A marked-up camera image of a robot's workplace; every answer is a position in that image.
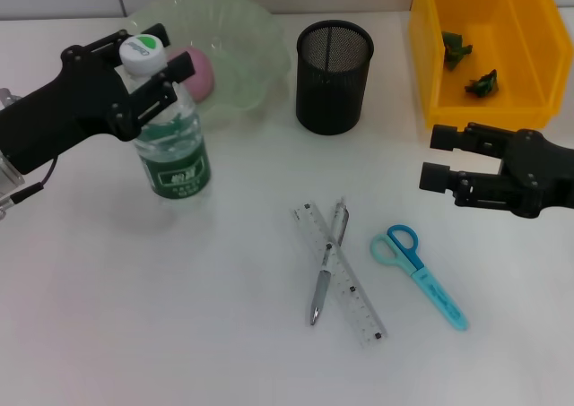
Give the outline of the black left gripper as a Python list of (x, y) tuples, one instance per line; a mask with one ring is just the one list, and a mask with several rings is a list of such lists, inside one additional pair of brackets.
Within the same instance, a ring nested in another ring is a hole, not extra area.
[[(164, 47), (170, 38), (163, 24), (145, 29)], [(62, 53), (62, 69), (50, 83), (1, 111), (1, 152), (21, 173), (97, 134), (134, 140), (178, 96), (175, 83), (195, 74), (191, 57), (182, 53), (129, 93), (116, 72), (119, 47), (132, 37), (122, 29), (86, 46)]]

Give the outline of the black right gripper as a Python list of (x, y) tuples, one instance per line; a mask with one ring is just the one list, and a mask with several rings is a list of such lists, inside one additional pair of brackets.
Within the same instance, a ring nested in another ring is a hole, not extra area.
[(419, 188), (440, 194), (450, 190), (456, 206), (509, 207), (522, 218), (536, 218), (549, 207), (573, 207), (573, 150), (549, 142), (535, 130), (512, 132), (469, 123), (458, 131), (455, 126), (435, 125), (430, 147), (502, 158), (500, 175), (422, 164)]

